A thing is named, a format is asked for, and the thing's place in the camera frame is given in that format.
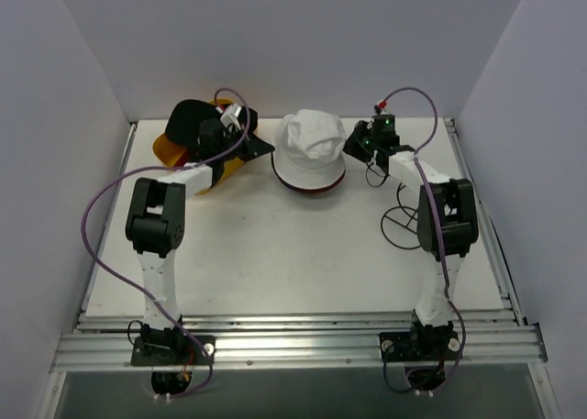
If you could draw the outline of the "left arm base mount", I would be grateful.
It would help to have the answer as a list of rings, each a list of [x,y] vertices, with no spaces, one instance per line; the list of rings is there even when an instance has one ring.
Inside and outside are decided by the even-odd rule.
[[[213,362],[216,337],[196,335],[195,338],[205,347],[205,353],[193,340],[181,331],[141,334],[135,338],[130,359],[133,367],[169,367],[188,365],[207,365]]]

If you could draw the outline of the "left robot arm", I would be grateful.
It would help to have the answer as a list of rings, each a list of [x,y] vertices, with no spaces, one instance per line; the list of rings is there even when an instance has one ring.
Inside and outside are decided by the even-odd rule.
[[[136,180],[125,236],[138,256],[145,294],[141,337],[164,363],[185,351],[175,285],[175,254],[183,242],[186,202],[220,184],[237,166],[269,154],[256,119],[228,114],[171,119],[154,150],[170,174]]]

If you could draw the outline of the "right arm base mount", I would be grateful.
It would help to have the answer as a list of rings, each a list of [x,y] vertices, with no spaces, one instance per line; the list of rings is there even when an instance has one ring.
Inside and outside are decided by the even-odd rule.
[[[388,362],[454,360],[460,351],[460,340],[456,333],[421,339],[408,331],[381,332],[378,340],[381,358]]]

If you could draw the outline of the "white hat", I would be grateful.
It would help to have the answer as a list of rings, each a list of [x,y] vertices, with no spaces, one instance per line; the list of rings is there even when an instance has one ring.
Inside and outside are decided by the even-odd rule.
[[[272,169],[295,187],[326,187],[346,172],[346,139],[339,116],[301,109],[281,119],[276,128]]]

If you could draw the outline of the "blue bucket hat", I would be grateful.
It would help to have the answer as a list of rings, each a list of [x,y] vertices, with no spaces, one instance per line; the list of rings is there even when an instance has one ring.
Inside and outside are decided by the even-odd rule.
[[[285,181],[284,179],[282,179],[281,177],[279,177],[279,176],[278,176],[278,177],[277,177],[277,179],[278,179],[278,181],[281,183],[281,185],[282,185],[282,186],[284,186],[284,187],[285,187],[286,189],[288,189],[289,191],[296,192],[296,193],[303,192],[303,191],[302,191],[302,190],[300,190],[299,188],[297,188],[297,187],[295,187],[295,186],[291,185],[290,183],[286,182],[286,181]]]

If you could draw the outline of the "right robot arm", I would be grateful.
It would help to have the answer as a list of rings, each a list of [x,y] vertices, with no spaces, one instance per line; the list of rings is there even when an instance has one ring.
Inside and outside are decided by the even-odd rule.
[[[435,328],[449,325],[457,311],[452,302],[464,258],[479,236],[471,182],[454,179],[421,161],[420,147],[402,143],[392,114],[377,112],[350,132],[340,117],[302,109],[283,117],[272,140],[271,168],[279,182],[297,193],[325,193],[346,174],[346,158],[376,166],[418,193],[416,236],[429,255],[424,288],[415,307],[421,324],[407,335],[418,357],[440,346]]]

